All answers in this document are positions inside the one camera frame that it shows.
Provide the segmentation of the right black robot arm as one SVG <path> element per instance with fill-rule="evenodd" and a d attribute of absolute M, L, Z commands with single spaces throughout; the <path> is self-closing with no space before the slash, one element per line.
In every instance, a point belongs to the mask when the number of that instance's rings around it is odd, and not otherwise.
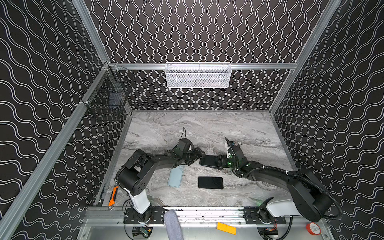
<path fill-rule="evenodd" d="M 320 219 L 341 220 L 340 203 L 312 172 L 287 171 L 249 161 L 240 145 L 227 143 L 225 155 L 215 157 L 220 169 L 230 168 L 241 179 L 264 182 L 288 191 L 299 214 L 312 222 Z"/>

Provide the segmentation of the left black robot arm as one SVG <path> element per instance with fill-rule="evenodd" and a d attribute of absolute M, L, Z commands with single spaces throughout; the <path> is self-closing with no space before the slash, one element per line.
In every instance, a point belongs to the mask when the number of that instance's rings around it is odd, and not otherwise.
<path fill-rule="evenodd" d="M 194 146 L 186 138 L 179 139 L 171 150 L 163 154 L 149 154 L 143 150 L 136 150 L 118 170 L 116 174 L 118 186 L 128 193 L 133 209 L 143 214 L 151 206 L 146 187 L 156 170 L 174 169 L 181 165 L 190 166 L 205 155 L 200 147 Z"/>

